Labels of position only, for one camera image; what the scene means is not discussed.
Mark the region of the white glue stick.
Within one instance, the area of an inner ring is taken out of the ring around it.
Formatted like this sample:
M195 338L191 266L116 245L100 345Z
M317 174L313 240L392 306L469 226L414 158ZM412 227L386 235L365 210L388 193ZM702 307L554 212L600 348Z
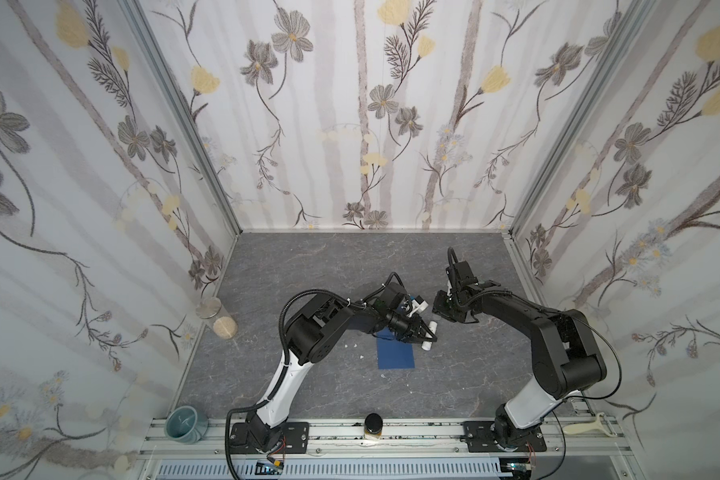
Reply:
M421 348L424 351L430 351L433 344L438 340L436 335L438 324L436 321L430 321L424 328L424 339L422 341Z

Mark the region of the dark blue envelope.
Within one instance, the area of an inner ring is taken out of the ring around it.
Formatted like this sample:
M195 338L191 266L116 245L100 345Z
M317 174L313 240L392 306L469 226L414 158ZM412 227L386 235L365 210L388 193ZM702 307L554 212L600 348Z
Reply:
M379 370L414 369L413 346L400 342L388 329L375 334L377 345L377 366Z

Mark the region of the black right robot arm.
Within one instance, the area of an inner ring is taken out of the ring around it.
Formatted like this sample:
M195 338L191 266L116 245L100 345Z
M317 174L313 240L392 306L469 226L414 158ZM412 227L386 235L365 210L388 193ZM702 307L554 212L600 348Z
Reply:
M494 416L491 431L499 448L512 451L524 445L565 399L606 378L594 332L580 311L545 307L496 282L481 283L466 261L450 260L446 274L448 288L435 297L436 315L456 323L487 315L530 341L532 378Z

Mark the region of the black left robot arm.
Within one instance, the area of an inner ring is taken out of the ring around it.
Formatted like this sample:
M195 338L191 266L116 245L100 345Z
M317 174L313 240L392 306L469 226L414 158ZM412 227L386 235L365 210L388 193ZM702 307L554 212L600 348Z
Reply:
M388 330L395 342L436 342L434 330L423 319L427 308L426 300L408 293L395 276L356 300L320 288L291 297L277 322L281 347L278 369L257 403L227 412L225 451L269 454L283 449L291 406L306 375L346 332L374 336Z

